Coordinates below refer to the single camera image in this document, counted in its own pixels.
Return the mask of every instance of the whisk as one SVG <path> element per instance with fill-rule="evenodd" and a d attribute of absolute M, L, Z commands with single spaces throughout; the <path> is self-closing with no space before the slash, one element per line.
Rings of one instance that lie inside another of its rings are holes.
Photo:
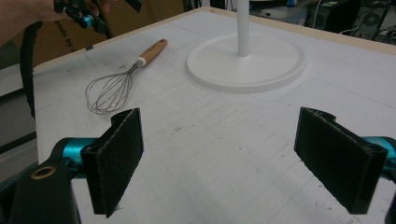
<path fill-rule="evenodd" d="M 105 115 L 120 109 L 128 99 L 129 91 L 132 88 L 132 73 L 138 67 L 149 63 L 165 48 L 166 44 L 167 41 L 165 39 L 153 44 L 140 54 L 128 71 L 100 77 L 88 84 L 87 89 L 85 89 L 85 98 L 87 100 L 87 107 L 91 112 L 98 115 Z M 97 96 L 92 96 L 95 92 L 99 93 Z"/>

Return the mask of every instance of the white tabletop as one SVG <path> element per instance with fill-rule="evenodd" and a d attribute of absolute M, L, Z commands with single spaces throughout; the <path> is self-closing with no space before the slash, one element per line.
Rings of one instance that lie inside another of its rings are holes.
<path fill-rule="evenodd" d="M 82 222 L 383 223 L 393 183 L 380 179 L 368 214 L 350 215 L 293 145 L 301 106 L 335 115 L 360 136 L 396 137 L 396 57 L 390 55 L 396 50 L 368 50 L 378 45 L 347 39 L 368 45 L 359 49 L 337 43 L 342 36 L 329 35 L 334 42 L 302 35 L 306 28 L 296 26 L 297 34 L 252 19 L 262 22 L 252 22 L 251 32 L 287 36 L 304 47 L 304 73 L 276 91 L 211 91 L 191 79 L 186 61 L 206 40 L 236 32 L 234 17 L 213 12 L 220 10 L 196 10 L 35 70 L 37 143 L 44 161 L 60 139 L 99 137 L 110 126 L 111 115 L 86 107 L 84 91 L 93 79 L 125 71 L 144 49 L 168 40 L 159 57 L 134 76 L 124 107 L 141 109 L 146 151 L 120 210 L 110 219 L 94 215 L 86 181 L 73 180 Z"/>

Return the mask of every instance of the black cable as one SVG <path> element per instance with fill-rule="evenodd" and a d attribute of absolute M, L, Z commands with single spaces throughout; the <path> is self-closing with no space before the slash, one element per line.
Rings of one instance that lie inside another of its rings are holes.
<path fill-rule="evenodd" d="M 21 45 L 20 69 L 23 90 L 26 94 L 27 103 L 30 106 L 30 113 L 35 118 L 35 93 L 33 89 L 33 50 L 35 38 L 38 30 L 43 25 L 42 21 L 37 21 L 24 30 Z"/>

